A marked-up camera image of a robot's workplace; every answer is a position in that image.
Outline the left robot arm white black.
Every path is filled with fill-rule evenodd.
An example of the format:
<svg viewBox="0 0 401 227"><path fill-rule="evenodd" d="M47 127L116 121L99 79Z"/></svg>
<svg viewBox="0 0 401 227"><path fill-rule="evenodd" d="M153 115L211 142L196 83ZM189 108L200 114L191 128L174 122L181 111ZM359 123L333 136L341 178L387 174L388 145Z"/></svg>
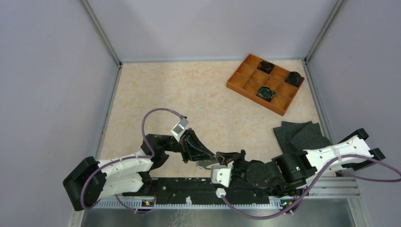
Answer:
<svg viewBox="0 0 401 227"><path fill-rule="evenodd" d="M108 160L83 159L62 185L75 211L90 209L99 200L123 192L147 195L152 188L149 172L167 161L168 152L181 154L185 163L217 158L191 128L172 135L148 134L136 153Z"/></svg>

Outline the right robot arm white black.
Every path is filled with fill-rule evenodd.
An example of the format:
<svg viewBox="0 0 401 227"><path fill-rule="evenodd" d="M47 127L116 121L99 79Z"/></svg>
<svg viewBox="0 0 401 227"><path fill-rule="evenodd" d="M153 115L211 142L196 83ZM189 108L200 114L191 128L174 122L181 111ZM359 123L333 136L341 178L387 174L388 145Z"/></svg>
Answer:
<svg viewBox="0 0 401 227"><path fill-rule="evenodd" d="M211 168L211 182L223 189L257 188L276 197L298 195L317 175L360 170L386 157L366 143L369 135L359 129L334 145L317 145L306 136L296 138L297 151L284 153L270 162L246 161L245 151L218 153L219 164Z"/></svg>

